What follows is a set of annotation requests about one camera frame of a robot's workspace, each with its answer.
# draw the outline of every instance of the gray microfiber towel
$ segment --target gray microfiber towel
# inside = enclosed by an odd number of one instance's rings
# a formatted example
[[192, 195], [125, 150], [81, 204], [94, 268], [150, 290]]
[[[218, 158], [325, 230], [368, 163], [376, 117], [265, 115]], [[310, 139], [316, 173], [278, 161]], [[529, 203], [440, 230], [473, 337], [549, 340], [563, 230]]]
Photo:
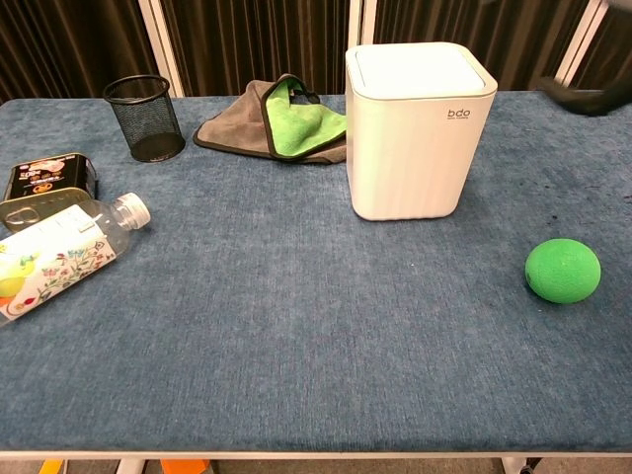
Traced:
[[194, 143], [288, 163], [345, 161], [347, 118], [320, 104], [296, 76], [251, 81], [228, 109], [207, 120]]

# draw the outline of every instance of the black tin can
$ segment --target black tin can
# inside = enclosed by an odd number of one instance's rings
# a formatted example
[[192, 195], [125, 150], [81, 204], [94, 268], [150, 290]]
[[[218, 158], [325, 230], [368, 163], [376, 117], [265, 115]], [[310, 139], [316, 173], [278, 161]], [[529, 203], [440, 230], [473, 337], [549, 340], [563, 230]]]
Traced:
[[86, 199], [98, 198], [97, 173], [81, 153], [16, 165], [0, 202], [0, 217], [12, 232], [40, 222]]

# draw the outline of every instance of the dark curtain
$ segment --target dark curtain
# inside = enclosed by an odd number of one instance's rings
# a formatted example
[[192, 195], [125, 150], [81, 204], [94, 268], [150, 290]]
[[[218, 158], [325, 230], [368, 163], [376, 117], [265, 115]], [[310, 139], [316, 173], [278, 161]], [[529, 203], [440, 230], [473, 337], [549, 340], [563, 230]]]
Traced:
[[350, 0], [162, 0], [185, 93], [240, 95], [288, 72], [340, 94]]
[[136, 0], [0, 1], [0, 101], [101, 97], [157, 73]]
[[605, 89], [624, 76], [632, 81], [632, 12], [610, 7], [571, 85]]
[[501, 90], [555, 76], [588, 0], [379, 0], [374, 42], [466, 46]]

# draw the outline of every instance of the green microfiber towel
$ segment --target green microfiber towel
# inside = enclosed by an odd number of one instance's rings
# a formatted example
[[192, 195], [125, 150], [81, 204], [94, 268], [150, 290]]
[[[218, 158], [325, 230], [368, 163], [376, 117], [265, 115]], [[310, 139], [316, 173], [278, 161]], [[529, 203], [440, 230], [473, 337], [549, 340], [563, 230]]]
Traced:
[[271, 152], [293, 158], [340, 139], [347, 118], [322, 104], [296, 104], [292, 98], [313, 95], [295, 77], [281, 78], [264, 96], [264, 120], [270, 128]]

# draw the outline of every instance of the table leg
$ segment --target table leg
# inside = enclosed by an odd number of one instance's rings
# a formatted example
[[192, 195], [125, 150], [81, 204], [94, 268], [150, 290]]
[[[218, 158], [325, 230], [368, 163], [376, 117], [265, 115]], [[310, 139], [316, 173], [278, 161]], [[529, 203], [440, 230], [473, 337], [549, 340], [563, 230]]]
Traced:
[[526, 465], [526, 457], [503, 457], [505, 474], [520, 474], [520, 469]]
[[144, 459], [122, 459], [118, 464], [117, 474], [142, 474], [144, 468]]

